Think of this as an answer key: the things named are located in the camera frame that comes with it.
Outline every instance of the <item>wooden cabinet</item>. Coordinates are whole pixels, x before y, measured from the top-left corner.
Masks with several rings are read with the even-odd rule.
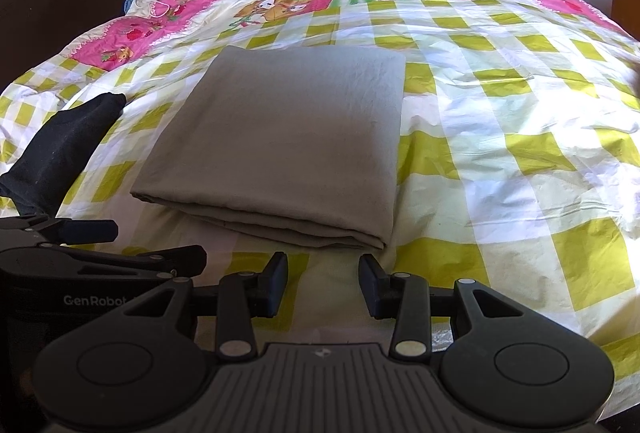
[[[640,41],[640,0],[613,0],[611,19]]]

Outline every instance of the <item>white cable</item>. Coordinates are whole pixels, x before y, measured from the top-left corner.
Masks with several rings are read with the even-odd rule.
[[[141,8],[141,7],[142,7],[142,5],[140,5],[140,3],[139,3],[139,2],[140,2],[140,1],[142,1],[142,0],[134,0],[134,1],[136,2],[136,6],[137,6],[137,7],[139,7],[139,8]],[[165,10],[164,12],[162,12],[162,14],[155,14],[155,13],[154,13],[153,6],[155,6],[155,5],[156,5],[156,4],[158,4],[158,3],[159,3],[160,5],[164,5],[164,6],[166,7],[166,10]],[[167,13],[169,12],[169,10],[171,10],[171,7],[170,7],[169,5],[167,5],[167,3],[164,3],[164,2],[162,2],[162,1],[160,1],[160,0],[155,0],[155,1],[153,2],[153,5],[149,5],[149,15],[150,15],[152,18],[161,18],[162,16],[164,16],[165,14],[167,14]]]

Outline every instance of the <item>checkered bedspread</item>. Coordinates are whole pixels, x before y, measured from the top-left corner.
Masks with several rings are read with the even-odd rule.
[[[593,10],[558,13],[540,0],[216,0],[112,71],[62,52],[18,78],[0,96],[0,172],[56,111],[124,93],[123,116],[60,216],[116,220],[120,237],[105,251],[200,243],[209,262],[199,284],[259,270],[284,250],[289,286],[275,319],[254,320],[258,339],[388,343],[392,323],[369,318],[358,289],[358,252],[238,235],[129,194],[225,45],[327,44],[377,45],[407,60],[396,223],[382,265],[433,286],[478,279],[589,337],[616,368],[607,415],[640,402],[640,105],[629,88],[640,45]],[[3,199],[1,215],[14,214]],[[202,319],[201,344],[212,344],[212,328]],[[447,323],[435,320],[435,346],[448,341]]]

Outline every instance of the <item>yellow-green checkered pattern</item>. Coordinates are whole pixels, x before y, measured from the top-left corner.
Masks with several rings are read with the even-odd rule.
[[[289,288],[281,316],[257,323],[260,340],[385,343],[390,324],[367,316],[357,252],[236,235],[128,193],[159,134],[225,45],[402,52],[396,225],[392,246],[378,254],[383,266],[440,286],[473,277],[591,337],[616,366],[621,397],[609,412],[640,402],[627,390],[640,384],[640,105],[630,89],[638,43],[533,0],[347,2],[230,29],[255,1],[220,0],[183,37],[112,72],[59,55],[18,78],[0,96],[0,172],[56,111],[98,93],[125,93],[123,116],[61,216],[114,218],[121,237],[103,250],[201,243],[209,264],[197,283],[261,269],[284,250]],[[15,214],[7,200],[0,210]],[[211,328],[201,325],[198,337],[208,341]],[[443,346],[446,323],[435,328]]]

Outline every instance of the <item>metal pin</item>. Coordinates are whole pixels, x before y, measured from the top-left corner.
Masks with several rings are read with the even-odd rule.
[[[426,353],[427,346],[420,341],[401,341],[396,344],[395,350],[403,357],[420,357]]]
[[[242,357],[251,353],[251,345],[246,341],[239,341],[234,339],[232,341],[226,341],[220,345],[220,353],[227,357]]]

